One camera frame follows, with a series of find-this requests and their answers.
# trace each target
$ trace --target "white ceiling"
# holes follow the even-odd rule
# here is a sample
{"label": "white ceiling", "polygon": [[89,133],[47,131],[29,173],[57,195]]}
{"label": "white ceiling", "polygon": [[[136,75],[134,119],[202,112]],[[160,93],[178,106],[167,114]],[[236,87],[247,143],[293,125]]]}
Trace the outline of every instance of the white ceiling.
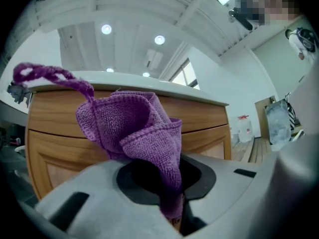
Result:
{"label": "white ceiling", "polygon": [[[250,33],[238,22],[229,22],[233,6],[234,0],[229,7],[217,0],[34,0],[13,28],[6,52],[12,54],[38,29],[44,33],[59,29],[69,57],[63,54],[67,67],[140,73],[147,50],[154,48],[154,36],[165,34],[165,45],[157,47],[163,59],[151,73],[158,77],[161,70],[169,70],[186,43],[222,63],[223,54],[241,43],[249,45],[250,35],[256,33],[258,45],[283,29],[264,26]],[[105,23],[113,25],[109,36],[100,31]]]}

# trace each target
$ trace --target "person wearing backpack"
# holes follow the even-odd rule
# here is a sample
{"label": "person wearing backpack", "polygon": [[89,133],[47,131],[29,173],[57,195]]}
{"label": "person wearing backpack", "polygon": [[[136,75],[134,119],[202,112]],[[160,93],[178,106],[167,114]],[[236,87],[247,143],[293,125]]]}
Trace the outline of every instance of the person wearing backpack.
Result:
{"label": "person wearing backpack", "polygon": [[294,31],[287,29],[285,36],[301,60],[307,58],[311,65],[315,62],[318,40],[311,30],[302,27],[298,27]]}

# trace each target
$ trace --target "wooden drawer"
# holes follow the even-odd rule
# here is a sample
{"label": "wooden drawer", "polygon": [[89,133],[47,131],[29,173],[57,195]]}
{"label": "wooden drawer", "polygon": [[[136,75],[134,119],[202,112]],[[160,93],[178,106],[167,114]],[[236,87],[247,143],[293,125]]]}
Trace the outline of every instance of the wooden drawer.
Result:
{"label": "wooden drawer", "polygon": [[[108,97],[112,92],[95,91],[95,98]],[[228,124],[224,106],[159,96],[166,113],[181,119],[182,132],[190,132]],[[28,129],[56,135],[85,138],[75,111],[85,101],[77,91],[36,93],[29,111]]]}
{"label": "wooden drawer", "polygon": [[[84,168],[107,160],[106,152],[84,138],[27,132],[26,158],[39,199]],[[182,150],[231,159],[229,126],[182,134]]]}
{"label": "wooden drawer", "polygon": [[182,134],[182,151],[231,160],[229,126]]}

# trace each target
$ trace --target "black hair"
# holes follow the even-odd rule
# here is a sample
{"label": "black hair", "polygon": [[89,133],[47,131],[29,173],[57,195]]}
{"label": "black hair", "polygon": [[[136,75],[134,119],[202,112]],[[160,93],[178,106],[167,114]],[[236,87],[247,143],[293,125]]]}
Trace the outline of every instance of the black hair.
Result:
{"label": "black hair", "polygon": [[288,28],[286,31],[285,31],[285,36],[287,39],[289,39],[289,35],[292,31]]}

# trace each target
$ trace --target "window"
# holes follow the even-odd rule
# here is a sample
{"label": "window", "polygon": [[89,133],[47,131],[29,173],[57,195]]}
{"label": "window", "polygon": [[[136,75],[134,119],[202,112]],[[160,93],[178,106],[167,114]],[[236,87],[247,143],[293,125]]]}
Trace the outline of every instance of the window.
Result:
{"label": "window", "polygon": [[196,75],[189,59],[182,64],[170,81],[199,90]]}

